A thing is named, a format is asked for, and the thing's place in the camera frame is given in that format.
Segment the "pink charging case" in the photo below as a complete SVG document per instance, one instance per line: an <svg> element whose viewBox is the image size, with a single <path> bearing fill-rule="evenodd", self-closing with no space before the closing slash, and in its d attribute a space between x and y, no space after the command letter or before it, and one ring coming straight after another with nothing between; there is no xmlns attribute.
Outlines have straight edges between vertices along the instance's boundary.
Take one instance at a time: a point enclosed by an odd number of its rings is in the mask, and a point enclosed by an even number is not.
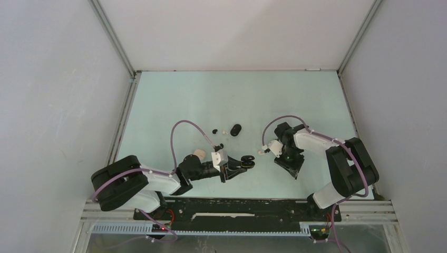
<svg viewBox="0 0 447 253"><path fill-rule="evenodd" d="M195 156L197 156L200 161L203 161L206 158L206 152L204 150L201 150L201 149L194 150L193 154Z"/></svg>

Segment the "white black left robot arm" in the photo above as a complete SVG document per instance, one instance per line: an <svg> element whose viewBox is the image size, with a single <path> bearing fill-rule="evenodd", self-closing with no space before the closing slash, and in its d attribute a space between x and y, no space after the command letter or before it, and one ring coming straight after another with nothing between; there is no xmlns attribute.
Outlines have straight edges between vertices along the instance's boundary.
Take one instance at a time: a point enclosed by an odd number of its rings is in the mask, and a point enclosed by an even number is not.
<svg viewBox="0 0 447 253"><path fill-rule="evenodd" d="M247 172L255 166L255 158L242 156L239 160L220 150L212 153L210 161L202 161L196 154L186 156L175 173L144 167L134 155L129 155L91 176L92 200L102 211L122 206L141 209L153 219L166 215L164 194L180 196L193 188L192 182L212 177L222 183Z"/></svg>

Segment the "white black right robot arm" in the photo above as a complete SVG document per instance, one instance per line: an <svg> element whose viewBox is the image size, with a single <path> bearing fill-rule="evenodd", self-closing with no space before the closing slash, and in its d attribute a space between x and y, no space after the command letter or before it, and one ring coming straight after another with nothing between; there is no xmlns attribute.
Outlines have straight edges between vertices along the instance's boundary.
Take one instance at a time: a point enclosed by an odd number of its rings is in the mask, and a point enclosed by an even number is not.
<svg viewBox="0 0 447 253"><path fill-rule="evenodd" d="M378 182L379 173L359 138L336 140L312 131L303 124L291 127L281 123L274 130L276 139L265 150L274 154L274 162L296 179L305 161L303 152L319 154L327 160L331 181L308 198L307 215L321 220L328 207L347 199Z"/></svg>

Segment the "black oval charging case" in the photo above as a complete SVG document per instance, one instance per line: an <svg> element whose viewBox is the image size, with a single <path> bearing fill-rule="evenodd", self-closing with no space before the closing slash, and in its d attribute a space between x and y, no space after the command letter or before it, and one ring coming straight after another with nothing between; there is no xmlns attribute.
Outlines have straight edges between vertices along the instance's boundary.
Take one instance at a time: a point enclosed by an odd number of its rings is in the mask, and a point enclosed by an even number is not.
<svg viewBox="0 0 447 253"><path fill-rule="evenodd" d="M235 125L231 128L231 130L230 130L230 135L231 135L232 137L236 137L236 136L238 136L239 133L240 133L240 131L241 131L241 129L242 129L242 126L241 126L240 124L235 124Z"/></svg>

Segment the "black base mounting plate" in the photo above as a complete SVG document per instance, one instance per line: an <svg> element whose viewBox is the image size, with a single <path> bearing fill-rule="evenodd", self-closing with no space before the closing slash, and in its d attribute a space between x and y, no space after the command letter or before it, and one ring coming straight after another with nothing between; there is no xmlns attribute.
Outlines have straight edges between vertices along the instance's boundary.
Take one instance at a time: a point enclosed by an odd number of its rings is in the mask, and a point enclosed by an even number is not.
<svg viewBox="0 0 447 253"><path fill-rule="evenodd" d="M327 225L331 208L312 209L304 199L167 197L150 216L174 230L300 231L306 223Z"/></svg>

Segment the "aluminium frame rail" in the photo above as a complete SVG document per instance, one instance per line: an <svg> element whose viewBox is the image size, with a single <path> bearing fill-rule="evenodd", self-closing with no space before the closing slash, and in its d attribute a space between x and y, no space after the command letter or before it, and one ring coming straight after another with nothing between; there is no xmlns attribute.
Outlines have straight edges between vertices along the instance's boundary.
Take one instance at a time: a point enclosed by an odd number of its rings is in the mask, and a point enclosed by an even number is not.
<svg viewBox="0 0 447 253"><path fill-rule="evenodd" d="M176 236L310 237L355 225L379 225L390 252L408 251L389 200L348 200L312 210L303 199L168 197L154 220L130 207L103 212L98 204L87 201L72 252L87 252L94 234L149 241Z"/></svg>

